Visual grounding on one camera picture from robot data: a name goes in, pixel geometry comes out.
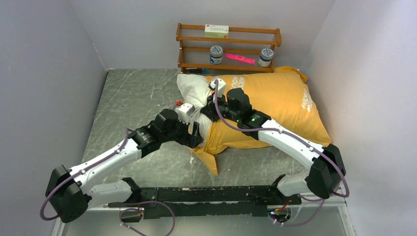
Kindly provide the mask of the white pillow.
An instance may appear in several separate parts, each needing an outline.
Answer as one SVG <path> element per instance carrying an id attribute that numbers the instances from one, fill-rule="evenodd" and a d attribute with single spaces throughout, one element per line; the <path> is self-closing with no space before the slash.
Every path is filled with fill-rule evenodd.
<path id="1" fill-rule="evenodd" d="M 213 122 L 201 113 L 201 109 L 206 106 L 207 98 L 211 95 L 212 90 L 209 88 L 206 77 L 196 74 L 178 74 L 177 86 L 184 101 L 192 104 L 195 108 L 189 119 L 191 124 L 195 121 L 199 124 L 199 133 L 203 139 L 199 146 L 203 147 Z"/>

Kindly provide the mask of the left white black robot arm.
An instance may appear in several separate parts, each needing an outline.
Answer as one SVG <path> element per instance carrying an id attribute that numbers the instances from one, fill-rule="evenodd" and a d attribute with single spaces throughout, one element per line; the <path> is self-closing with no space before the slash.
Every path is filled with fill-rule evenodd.
<path id="1" fill-rule="evenodd" d="M 130 177 L 110 183 L 100 181 L 121 167 L 157 150 L 166 142 L 195 148 L 203 139 L 199 124 L 191 121 L 193 105 L 185 103 L 164 109 L 149 124 L 127 129 L 124 139 L 108 151 L 83 164 L 67 169 L 60 165 L 52 173 L 46 190 L 46 202 L 64 223 L 79 218 L 87 209 L 109 203 L 136 206 L 142 189 Z"/>

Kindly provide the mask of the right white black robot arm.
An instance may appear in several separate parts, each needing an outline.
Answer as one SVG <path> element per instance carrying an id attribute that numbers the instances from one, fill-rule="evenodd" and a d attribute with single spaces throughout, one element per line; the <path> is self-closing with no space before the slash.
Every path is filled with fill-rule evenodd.
<path id="1" fill-rule="evenodd" d="M 270 191 L 276 204 L 284 203 L 292 195 L 309 192 L 328 199 L 337 194 L 340 183 L 345 183 L 346 171 L 338 147 L 333 144 L 325 147 L 302 138 L 271 116 L 253 109 L 249 97 L 240 88 L 221 96 L 212 93 L 201 112 L 212 121 L 236 122 L 234 130 L 278 148 L 306 168 L 302 173 L 276 179 Z"/>

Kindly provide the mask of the orange Mickey Mouse pillowcase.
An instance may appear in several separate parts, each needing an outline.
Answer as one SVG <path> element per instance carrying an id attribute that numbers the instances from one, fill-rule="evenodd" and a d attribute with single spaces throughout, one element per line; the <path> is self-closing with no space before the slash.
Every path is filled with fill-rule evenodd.
<path id="1" fill-rule="evenodd" d="M 273 73 L 248 75 L 221 75 L 226 91 L 241 88 L 248 95 L 250 104 L 280 125 L 299 136 L 323 146 L 331 144 L 316 104 L 312 100 L 308 80 L 292 67 L 278 67 Z M 217 175 L 215 155 L 227 148 L 264 148 L 269 145 L 229 128 L 222 121 L 211 122 L 206 116 L 198 121 L 205 142 L 192 149 L 207 168 Z"/>

